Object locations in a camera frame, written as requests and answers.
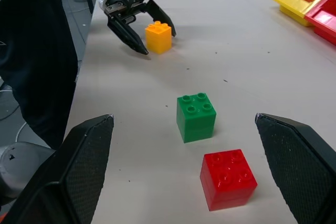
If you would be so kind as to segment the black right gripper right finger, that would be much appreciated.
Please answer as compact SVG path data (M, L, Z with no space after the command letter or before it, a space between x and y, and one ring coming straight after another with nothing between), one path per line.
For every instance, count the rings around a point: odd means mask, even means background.
M309 125L255 116L272 177L298 224L336 224L336 151Z

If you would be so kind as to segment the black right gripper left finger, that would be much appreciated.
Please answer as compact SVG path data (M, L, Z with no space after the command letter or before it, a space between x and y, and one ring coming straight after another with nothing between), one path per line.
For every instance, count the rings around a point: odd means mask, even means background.
M0 224L91 224L103 188L114 117L73 127L0 217Z

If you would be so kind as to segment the red toy brick cube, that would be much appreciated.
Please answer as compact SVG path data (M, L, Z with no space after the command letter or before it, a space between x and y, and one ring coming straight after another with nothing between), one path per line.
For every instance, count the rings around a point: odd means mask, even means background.
M205 154L200 180L209 211L247 204L258 185L241 149Z

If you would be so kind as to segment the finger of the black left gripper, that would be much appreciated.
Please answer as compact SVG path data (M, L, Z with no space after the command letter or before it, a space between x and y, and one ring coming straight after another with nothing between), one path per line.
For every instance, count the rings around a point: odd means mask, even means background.
M108 18L107 25L115 35L132 50L143 55L149 53L140 36L124 20L112 16Z
M147 3L144 3L142 11L148 13L153 18L153 21L168 24L172 29L172 36L176 36L176 29L171 18L154 0L149 0Z

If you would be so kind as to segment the orange toy brick cube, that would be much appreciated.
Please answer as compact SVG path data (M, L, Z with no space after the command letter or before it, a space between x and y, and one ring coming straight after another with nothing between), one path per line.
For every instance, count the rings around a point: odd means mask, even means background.
M172 48L172 28L167 23L155 21L145 29L145 41L149 51L162 54Z

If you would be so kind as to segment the green toy brick cube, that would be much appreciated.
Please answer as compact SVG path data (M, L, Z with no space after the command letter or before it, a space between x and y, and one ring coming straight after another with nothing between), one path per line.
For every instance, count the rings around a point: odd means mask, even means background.
M206 93L177 98L176 123L184 143L211 138L216 111Z

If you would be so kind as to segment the red plastic storage bin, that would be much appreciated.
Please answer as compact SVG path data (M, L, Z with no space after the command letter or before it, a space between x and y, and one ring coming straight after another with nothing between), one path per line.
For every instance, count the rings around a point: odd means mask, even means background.
M313 31L336 46L336 0L320 0L306 15Z

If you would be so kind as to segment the silver robot hip part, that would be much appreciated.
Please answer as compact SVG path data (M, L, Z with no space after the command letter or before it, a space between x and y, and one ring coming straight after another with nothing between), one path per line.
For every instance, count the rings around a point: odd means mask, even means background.
M54 149L16 142L0 147L0 207L12 202Z

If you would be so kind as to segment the black robot torso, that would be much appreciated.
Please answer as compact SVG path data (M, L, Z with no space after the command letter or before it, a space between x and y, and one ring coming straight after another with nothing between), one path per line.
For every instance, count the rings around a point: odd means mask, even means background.
M24 120L53 149L64 139L77 71L62 0L0 1L0 77Z

